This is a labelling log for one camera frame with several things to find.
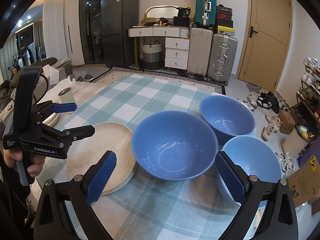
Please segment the white paper towel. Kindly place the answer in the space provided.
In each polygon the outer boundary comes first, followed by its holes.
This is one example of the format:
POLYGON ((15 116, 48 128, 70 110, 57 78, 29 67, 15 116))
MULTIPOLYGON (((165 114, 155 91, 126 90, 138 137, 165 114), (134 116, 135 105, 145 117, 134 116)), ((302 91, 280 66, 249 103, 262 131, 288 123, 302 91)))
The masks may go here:
POLYGON ((56 84, 52 89, 48 90, 48 92, 44 95, 44 97, 40 100, 40 103, 52 100, 52 102, 61 103, 58 94, 64 90, 65 88, 71 87, 73 91, 73 95, 75 98, 75 93, 84 89, 86 86, 85 82, 79 82, 75 79, 71 80, 70 78, 63 79, 58 84, 56 84))

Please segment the silver aluminium suitcase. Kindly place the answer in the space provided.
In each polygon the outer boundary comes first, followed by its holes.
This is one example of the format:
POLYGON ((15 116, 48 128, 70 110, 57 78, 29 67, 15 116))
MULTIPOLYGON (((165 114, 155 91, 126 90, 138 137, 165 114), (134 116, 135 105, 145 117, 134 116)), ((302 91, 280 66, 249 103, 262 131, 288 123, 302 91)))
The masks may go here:
POLYGON ((213 35, 207 69, 208 79, 228 85, 237 46, 238 41, 232 36, 218 33, 213 35))

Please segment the woven laundry basket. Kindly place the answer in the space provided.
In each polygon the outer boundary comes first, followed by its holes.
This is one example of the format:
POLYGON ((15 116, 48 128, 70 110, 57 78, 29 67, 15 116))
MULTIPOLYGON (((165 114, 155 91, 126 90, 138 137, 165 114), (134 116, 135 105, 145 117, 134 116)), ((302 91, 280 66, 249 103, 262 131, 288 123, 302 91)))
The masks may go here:
POLYGON ((163 49, 159 40, 153 43, 144 43, 142 48, 142 68, 146 70, 159 70, 163 64, 163 49))

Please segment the wooden shoe rack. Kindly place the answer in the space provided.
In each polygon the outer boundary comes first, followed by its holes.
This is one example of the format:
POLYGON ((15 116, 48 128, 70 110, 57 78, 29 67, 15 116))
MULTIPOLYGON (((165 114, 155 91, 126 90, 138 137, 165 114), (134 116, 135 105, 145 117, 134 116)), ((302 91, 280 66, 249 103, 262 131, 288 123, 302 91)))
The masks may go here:
POLYGON ((307 112, 305 123, 319 129, 319 60, 306 57, 303 66, 301 86, 296 92, 297 106, 302 105, 307 112))

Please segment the black glass cabinet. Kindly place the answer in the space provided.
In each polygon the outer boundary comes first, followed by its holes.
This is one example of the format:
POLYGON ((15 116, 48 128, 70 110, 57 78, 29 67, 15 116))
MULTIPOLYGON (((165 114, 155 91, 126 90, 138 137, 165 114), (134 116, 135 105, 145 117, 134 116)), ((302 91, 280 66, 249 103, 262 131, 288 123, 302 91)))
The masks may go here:
POLYGON ((101 32, 101 0, 79 0, 79 24, 85 64, 105 62, 101 32))

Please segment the cardboard box on floor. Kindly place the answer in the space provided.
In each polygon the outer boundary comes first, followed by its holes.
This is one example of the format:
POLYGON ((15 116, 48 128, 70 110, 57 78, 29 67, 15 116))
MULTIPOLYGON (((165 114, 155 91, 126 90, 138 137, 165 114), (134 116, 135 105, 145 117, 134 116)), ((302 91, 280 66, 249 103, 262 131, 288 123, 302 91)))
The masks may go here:
POLYGON ((319 197, 319 163, 313 155, 286 179, 295 207, 319 197))

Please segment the teal suitcase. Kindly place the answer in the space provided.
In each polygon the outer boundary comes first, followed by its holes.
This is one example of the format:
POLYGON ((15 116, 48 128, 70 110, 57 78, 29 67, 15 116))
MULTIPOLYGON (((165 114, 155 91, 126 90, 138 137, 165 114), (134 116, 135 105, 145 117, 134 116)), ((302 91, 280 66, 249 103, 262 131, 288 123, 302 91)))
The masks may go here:
POLYGON ((217 0, 196 0, 195 23, 205 27, 213 27, 216 20, 217 0))

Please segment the black refrigerator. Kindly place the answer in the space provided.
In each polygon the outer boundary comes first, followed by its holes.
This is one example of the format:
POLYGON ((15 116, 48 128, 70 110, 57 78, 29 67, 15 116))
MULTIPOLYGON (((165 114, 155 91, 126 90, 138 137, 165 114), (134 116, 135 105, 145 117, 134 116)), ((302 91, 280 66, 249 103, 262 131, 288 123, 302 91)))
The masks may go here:
POLYGON ((129 28, 139 24, 139 0, 102 0, 101 31, 106 66, 129 67, 135 62, 129 28))

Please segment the purple bag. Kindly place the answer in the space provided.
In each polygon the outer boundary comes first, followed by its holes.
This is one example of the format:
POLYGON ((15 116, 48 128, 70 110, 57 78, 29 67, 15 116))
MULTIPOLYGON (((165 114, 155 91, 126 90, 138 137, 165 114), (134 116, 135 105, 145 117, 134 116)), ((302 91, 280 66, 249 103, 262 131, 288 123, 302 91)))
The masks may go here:
POLYGON ((318 137, 312 144, 308 146, 304 152, 299 154, 297 163, 302 167, 312 156, 315 156, 319 161, 320 159, 320 137, 318 137))

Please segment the cream tumbler cup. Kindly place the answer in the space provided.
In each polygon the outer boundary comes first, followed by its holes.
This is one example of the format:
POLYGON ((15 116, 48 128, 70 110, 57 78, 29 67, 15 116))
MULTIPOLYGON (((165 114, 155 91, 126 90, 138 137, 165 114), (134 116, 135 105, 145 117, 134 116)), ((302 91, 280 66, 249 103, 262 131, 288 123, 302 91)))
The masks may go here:
POLYGON ((59 94, 58 97, 61 101, 61 103, 75 103, 75 98, 73 95, 73 91, 71 87, 65 88, 62 90, 59 94))

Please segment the light blue bowl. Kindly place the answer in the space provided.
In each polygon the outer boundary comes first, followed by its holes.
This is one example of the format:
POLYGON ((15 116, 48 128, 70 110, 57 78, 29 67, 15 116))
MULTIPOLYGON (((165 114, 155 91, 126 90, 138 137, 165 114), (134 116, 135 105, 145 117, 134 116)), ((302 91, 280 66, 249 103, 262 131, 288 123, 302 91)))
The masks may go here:
POLYGON ((275 152, 256 137, 248 135, 233 137, 225 143, 222 151, 248 175, 255 175, 261 181, 276 183, 283 178, 275 152))

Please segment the stack of shoe boxes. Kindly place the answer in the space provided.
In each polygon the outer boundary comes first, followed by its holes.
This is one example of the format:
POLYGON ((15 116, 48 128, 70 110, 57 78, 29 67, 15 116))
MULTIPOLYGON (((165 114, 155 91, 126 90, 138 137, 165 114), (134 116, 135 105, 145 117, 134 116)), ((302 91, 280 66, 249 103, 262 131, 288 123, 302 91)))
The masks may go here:
POLYGON ((233 9, 220 4, 216 6, 215 32, 222 35, 235 36, 233 28, 233 9))

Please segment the tissue box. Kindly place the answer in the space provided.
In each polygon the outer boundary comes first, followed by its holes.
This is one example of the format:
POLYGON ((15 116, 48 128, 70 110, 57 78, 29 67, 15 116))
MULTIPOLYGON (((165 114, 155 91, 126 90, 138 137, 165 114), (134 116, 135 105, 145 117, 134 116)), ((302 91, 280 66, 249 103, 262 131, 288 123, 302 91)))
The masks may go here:
POLYGON ((70 62, 60 66, 59 68, 48 66, 48 70, 50 85, 56 85, 61 80, 66 79, 68 76, 73 74, 73 68, 70 62))

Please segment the beige suitcase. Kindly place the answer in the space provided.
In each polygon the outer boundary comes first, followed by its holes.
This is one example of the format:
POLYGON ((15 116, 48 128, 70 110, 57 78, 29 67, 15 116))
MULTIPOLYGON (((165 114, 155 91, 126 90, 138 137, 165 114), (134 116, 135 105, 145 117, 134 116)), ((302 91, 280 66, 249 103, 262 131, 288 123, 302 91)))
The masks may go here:
POLYGON ((203 28, 191 28, 187 71, 206 76, 213 32, 203 28))

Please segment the white vanity desk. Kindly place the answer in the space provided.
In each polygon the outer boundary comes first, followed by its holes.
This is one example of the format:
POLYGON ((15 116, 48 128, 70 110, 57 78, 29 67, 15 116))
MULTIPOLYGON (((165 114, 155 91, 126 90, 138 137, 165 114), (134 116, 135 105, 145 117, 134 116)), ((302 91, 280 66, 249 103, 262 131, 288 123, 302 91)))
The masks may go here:
POLYGON ((138 48, 137 48, 137 38, 138 37, 172 37, 172 38, 183 38, 189 39, 190 28, 187 27, 132 27, 128 30, 129 37, 134 38, 134 55, 135 55, 135 65, 138 68, 138 48))

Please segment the wooden door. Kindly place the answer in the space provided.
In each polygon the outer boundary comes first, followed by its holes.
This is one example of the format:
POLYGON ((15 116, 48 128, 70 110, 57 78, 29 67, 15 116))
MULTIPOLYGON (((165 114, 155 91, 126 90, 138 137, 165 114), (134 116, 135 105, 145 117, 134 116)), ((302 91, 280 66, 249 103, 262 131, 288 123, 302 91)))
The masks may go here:
POLYGON ((291 0, 248 0, 237 78, 274 92, 289 51, 291 0))

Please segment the oval vanity mirror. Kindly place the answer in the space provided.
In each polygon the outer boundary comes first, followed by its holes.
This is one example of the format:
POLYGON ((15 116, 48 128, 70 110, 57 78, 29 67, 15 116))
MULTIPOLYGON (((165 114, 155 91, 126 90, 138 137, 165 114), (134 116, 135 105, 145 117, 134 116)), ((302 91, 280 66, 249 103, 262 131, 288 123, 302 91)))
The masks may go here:
POLYGON ((175 5, 156 5, 149 7, 144 14, 147 21, 161 25, 168 23, 173 25, 174 17, 178 15, 179 7, 175 5))

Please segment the large blue bowl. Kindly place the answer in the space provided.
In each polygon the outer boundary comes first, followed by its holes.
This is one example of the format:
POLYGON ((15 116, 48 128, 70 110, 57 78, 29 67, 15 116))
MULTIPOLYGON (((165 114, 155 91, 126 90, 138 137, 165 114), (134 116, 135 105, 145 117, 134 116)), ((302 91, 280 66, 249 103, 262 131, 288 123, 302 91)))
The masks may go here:
POLYGON ((181 111, 163 111, 136 127, 131 149, 139 166, 169 181, 194 179, 214 163, 219 145, 203 119, 181 111))

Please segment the white drawer unit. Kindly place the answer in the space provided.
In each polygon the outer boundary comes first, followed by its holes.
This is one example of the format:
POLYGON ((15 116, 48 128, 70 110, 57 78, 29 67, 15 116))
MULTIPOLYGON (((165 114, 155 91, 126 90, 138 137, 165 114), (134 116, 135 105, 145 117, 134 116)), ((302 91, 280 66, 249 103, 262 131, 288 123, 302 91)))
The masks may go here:
POLYGON ((187 70, 189 39, 165 38, 165 67, 187 70))

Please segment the white trash bin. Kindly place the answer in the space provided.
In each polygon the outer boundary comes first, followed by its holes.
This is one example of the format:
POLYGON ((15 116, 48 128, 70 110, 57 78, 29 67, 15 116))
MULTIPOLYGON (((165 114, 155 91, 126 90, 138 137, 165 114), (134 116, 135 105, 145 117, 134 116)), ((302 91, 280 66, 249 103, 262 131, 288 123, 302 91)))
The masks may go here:
POLYGON ((294 158, 310 142, 308 129, 303 125, 296 126, 283 143, 284 153, 294 158))

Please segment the dotted floor rug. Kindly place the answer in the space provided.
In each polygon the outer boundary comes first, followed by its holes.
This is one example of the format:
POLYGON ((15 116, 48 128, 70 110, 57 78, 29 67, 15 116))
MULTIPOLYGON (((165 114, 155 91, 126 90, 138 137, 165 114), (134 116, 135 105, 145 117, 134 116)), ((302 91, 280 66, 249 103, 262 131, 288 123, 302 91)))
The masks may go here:
POLYGON ((162 80, 174 81, 174 82, 194 86, 197 88, 206 89, 218 94, 226 95, 226 90, 224 85, 221 85, 218 83, 198 80, 193 76, 185 77, 185 76, 177 75, 175 73, 140 70, 136 68, 112 67, 108 71, 104 72, 103 74, 93 79, 91 83, 99 83, 99 84, 105 83, 105 85, 108 86, 112 84, 114 81, 117 81, 122 77, 134 76, 134 75, 138 77, 149 76, 149 77, 158 78, 162 80))

